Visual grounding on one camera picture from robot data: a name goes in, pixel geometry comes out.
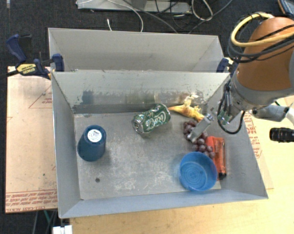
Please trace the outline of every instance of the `green can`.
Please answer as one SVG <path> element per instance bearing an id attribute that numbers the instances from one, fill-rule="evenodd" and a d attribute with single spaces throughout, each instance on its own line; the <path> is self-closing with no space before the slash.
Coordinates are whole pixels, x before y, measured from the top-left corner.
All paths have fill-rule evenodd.
<path id="1" fill-rule="evenodd" d="M 171 119 L 170 111 L 163 104 L 156 104 L 152 109 L 134 116 L 133 128 L 140 134 L 152 132 L 156 127 L 166 124 Z"/>

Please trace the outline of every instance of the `cardboard sheet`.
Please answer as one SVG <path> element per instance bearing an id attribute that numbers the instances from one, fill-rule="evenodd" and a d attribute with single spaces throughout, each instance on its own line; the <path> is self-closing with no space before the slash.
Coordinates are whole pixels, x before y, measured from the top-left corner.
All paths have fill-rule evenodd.
<path id="1" fill-rule="evenodd" d="M 19 75 L 10 77 L 7 99 L 5 212 L 55 209 L 58 200 L 51 81 Z M 292 102 L 294 97 L 279 100 L 284 105 Z M 269 142 L 267 135 L 271 126 L 250 114 L 244 119 L 265 188 L 272 189 L 262 149 L 262 143 Z M 292 128 L 287 120 L 274 125 Z"/>

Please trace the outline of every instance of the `white label on cup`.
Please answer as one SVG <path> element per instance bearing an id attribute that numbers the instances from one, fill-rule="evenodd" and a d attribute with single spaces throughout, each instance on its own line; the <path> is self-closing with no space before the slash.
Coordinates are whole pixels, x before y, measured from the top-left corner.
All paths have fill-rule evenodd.
<path id="1" fill-rule="evenodd" d="M 92 129 L 88 132 L 87 137 L 91 142 L 98 142 L 101 140 L 102 134 L 99 130 Z"/>

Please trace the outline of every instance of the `grapes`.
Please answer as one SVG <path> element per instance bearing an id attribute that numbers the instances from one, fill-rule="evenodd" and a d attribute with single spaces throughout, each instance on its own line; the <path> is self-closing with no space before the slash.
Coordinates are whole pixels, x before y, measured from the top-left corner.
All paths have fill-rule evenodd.
<path id="1" fill-rule="evenodd" d="M 213 147 L 212 147 L 212 146 L 207 146 L 207 147 L 206 147 L 206 150 L 207 150 L 209 153 L 212 153 L 212 152 L 213 152 Z"/>
<path id="2" fill-rule="evenodd" d="M 203 153 L 206 150 L 205 145 L 200 145 L 199 148 L 197 149 L 199 152 Z"/>
<path id="3" fill-rule="evenodd" d="M 198 145 L 204 145 L 204 144 L 205 144 L 205 140 L 202 139 L 202 138 L 198 138 L 198 139 L 197 139 L 197 144 L 198 144 Z"/>
<path id="4" fill-rule="evenodd" d="M 209 157 L 211 158 L 211 159 L 213 159 L 213 158 L 215 158 L 215 153 L 214 152 L 211 152 L 211 153 L 209 153 Z"/>
<path id="5" fill-rule="evenodd" d="M 195 128 L 195 126 L 198 125 L 198 122 L 196 120 L 189 120 L 183 123 L 183 134 L 185 138 L 190 141 L 187 136 L 191 131 Z M 196 152 L 201 152 L 205 154 L 207 157 L 210 157 L 211 159 L 215 158 L 215 152 L 212 146 L 208 146 L 205 144 L 205 140 L 208 137 L 208 134 L 206 131 L 202 132 L 202 134 L 199 136 L 198 139 L 196 139 L 193 142 L 192 150 L 195 150 Z"/>

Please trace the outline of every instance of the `toy banana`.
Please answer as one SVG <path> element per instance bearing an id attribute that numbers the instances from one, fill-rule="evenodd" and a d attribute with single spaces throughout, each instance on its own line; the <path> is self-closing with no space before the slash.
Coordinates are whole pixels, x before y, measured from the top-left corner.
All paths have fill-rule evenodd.
<path id="1" fill-rule="evenodd" d="M 202 115 L 199 111 L 200 109 L 195 106 L 195 107 L 191 107 L 191 101 L 197 98 L 196 95 L 191 95 L 191 96 L 187 96 L 185 98 L 184 104 L 180 105 L 180 106 L 174 106 L 174 107 L 169 107 L 168 110 L 169 111 L 175 111 L 178 112 L 186 117 L 189 118 L 194 118 L 197 122 L 200 122 L 203 118 L 204 115 Z"/>

